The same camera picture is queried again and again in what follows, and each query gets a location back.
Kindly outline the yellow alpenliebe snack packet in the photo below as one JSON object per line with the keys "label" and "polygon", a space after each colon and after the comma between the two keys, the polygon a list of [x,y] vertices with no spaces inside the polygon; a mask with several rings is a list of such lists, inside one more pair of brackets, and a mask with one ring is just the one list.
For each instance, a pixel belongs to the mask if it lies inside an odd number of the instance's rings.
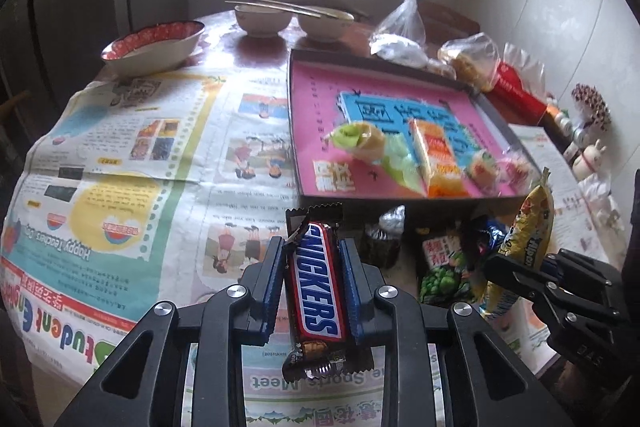
{"label": "yellow alpenliebe snack packet", "polygon": [[[554,202],[549,186],[550,170],[544,167],[539,181],[533,186],[518,210],[498,254],[539,270],[546,257],[554,219]],[[518,300],[518,294],[494,282],[488,282],[480,314],[495,320],[506,314]]]}

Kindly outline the blue biscuit packet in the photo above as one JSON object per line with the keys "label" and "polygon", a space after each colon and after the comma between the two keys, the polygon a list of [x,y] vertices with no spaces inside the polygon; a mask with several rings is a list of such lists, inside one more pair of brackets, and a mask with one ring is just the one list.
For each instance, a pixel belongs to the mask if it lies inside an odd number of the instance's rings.
{"label": "blue biscuit packet", "polygon": [[460,231],[462,253],[471,267],[494,255],[506,238],[506,226],[496,219],[480,216],[463,223]]}

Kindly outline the green label round cookie packet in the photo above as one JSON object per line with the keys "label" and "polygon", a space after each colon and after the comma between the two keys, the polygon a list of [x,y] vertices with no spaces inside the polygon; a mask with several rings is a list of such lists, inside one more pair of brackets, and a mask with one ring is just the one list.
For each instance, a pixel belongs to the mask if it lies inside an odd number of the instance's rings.
{"label": "green label round cookie packet", "polygon": [[482,148],[477,150],[469,165],[465,168],[468,178],[482,191],[484,194],[497,195],[499,193],[499,169],[495,157]]}

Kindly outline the orange bread snack packet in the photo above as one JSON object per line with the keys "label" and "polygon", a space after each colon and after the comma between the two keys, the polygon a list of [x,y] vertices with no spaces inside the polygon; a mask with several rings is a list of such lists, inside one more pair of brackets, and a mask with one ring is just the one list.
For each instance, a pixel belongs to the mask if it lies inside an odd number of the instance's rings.
{"label": "orange bread snack packet", "polygon": [[467,198],[464,174],[443,127],[412,118],[409,130],[428,198]]}

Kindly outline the snickers bar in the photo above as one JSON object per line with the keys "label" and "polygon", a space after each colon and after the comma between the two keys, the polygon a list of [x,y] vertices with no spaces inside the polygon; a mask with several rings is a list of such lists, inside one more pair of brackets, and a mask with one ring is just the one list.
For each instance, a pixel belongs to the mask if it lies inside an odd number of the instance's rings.
{"label": "snickers bar", "polygon": [[357,345],[349,324],[337,228],[340,204],[289,209],[284,252],[293,349],[282,365],[288,383],[373,369],[371,349]]}

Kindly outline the right newspaper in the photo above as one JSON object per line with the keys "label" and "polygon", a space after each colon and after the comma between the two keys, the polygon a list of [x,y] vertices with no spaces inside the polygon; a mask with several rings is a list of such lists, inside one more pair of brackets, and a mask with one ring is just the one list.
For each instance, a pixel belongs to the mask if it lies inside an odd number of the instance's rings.
{"label": "right newspaper", "polygon": [[[554,223],[548,251],[565,248],[599,261],[608,259],[591,219],[584,195],[572,169],[551,142],[544,128],[514,124],[511,130],[538,168],[550,170]],[[559,355],[548,346],[549,329],[538,320],[532,304],[521,298],[499,326],[500,335],[537,376]]]}

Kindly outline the orange cap medicine bottle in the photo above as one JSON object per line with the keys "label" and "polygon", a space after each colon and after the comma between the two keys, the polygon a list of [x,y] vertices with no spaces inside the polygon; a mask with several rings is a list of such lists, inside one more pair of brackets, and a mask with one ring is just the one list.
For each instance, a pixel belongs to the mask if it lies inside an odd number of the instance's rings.
{"label": "orange cap medicine bottle", "polygon": [[542,118],[542,127],[551,132],[559,133],[565,138],[571,138],[574,133],[574,124],[564,110],[558,106],[548,104],[544,118]]}

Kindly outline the silver foil chocolate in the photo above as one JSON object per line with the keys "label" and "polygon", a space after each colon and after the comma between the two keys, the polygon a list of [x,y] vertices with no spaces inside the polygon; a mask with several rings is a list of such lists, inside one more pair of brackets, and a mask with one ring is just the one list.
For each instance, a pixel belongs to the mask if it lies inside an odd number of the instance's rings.
{"label": "silver foil chocolate", "polygon": [[405,228],[405,206],[397,206],[383,213],[376,223],[363,227],[360,257],[368,265],[390,269],[396,265]]}

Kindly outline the red tissue pack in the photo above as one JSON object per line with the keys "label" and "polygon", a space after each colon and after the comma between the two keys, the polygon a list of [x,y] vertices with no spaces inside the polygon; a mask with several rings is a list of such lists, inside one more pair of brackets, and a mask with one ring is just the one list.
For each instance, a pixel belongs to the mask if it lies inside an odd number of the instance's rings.
{"label": "red tissue pack", "polygon": [[527,124],[539,124],[547,112],[546,69],[544,63],[513,43],[488,74],[488,91],[509,105]]}

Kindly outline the light green plastic wrapper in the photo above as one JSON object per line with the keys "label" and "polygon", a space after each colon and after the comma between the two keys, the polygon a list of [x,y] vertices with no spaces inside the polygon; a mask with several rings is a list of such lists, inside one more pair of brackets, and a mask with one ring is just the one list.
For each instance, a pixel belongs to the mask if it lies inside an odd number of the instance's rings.
{"label": "light green plastic wrapper", "polygon": [[426,195],[418,164],[409,150],[405,135],[386,133],[381,165],[397,184],[420,196]]}

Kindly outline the plastic bag of fried food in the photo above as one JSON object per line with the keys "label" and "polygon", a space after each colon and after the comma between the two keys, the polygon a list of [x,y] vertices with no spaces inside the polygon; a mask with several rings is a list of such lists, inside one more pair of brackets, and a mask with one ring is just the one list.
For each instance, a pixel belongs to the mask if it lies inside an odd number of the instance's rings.
{"label": "plastic bag of fried food", "polygon": [[454,69],[457,80],[485,93],[494,89],[500,54],[495,41],[484,32],[445,42],[437,57]]}

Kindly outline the pink workbook in tray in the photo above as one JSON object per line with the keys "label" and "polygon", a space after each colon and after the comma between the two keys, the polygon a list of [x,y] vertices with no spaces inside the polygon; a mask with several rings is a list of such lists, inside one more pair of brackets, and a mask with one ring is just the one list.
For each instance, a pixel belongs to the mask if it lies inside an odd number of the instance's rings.
{"label": "pink workbook in tray", "polygon": [[426,185],[430,143],[442,132],[462,196],[518,197],[529,162],[482,96],[454,80],[372,60],[293,57],[288,71],[291,136],[300,194],[358,200],[444,196]]}

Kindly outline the tied clear plastic bag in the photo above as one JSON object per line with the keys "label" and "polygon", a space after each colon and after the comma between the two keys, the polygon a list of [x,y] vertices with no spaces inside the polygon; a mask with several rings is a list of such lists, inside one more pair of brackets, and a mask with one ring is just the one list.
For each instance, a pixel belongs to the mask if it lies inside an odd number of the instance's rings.
{"label": "tied clear plastic bag", "polygon": [[402,0],[401,4],[378,24],[372,36],[395,35],[423,46],[426,43],[426,33],[419,12],[420,1]]}

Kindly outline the large white bowl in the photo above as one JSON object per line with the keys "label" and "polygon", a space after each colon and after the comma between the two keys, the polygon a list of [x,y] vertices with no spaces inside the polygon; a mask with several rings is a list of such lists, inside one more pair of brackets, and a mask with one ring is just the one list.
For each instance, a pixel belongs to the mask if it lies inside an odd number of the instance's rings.
{"label": "large white bowl", "polygon": [[355,17],[349,12],[322,8],[321,6],[315,6],[314,9],[324,12],[324,15],[319,17],[299,15],[297,17],[299,27],[309,39],[314,41],[335,42],[340,40],[355,21]]}

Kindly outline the chopsticks on small bowl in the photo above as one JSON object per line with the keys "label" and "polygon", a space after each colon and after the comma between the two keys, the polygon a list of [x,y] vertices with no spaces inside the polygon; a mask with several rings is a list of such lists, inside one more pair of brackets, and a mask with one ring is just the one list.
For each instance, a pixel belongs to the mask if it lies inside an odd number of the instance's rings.
{"label": "chopsticks on small bowl", "polygon": [[233,5],[233,6],[251,6],[252,8],[264,8],[270,10],[277,10],[281,12],[287,12],[296,15],[305,15],[310,16],[312,18],[320,18],[322,14],[311,12],[308,10],[303,10],[299,8],[292,8],[292,6],[278,5],[272,3],[264,3],[264,2],[254,2],[254,1],[231,1],[227,0],[224,3]]}

